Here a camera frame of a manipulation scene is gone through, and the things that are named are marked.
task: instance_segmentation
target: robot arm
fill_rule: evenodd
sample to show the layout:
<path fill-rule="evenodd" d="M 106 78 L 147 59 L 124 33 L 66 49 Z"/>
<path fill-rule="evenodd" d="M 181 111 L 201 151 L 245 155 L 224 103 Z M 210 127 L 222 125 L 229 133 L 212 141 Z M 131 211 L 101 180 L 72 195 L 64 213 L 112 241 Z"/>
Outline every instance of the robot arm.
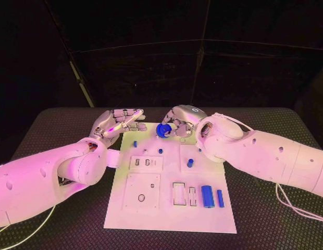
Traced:
<path fill-rule="evenodd" d="M 142 118 L 141 109 L 106 111 L 77 143 L 0 166 L 0 227 L 28 219 L 99 181 L 106 147 L 119 133 L 147 129 L 134 122 Z"/>
<path fill-rule="evenodd" d="M 200 117 L 200 110 L 183 106 L 183 117 L 199 122 L 190 126 L 196 135 L 196 146 L 206 157 L 224 160 L 252 176 L 307 190 L 323 197 L 323 151 L 274 134 L 245 133 L 232 118 L 213 114 Z M 167 115 L 162 122 L 178 119 Z M 180 134 L 177 127 L 168 135 Z"/>

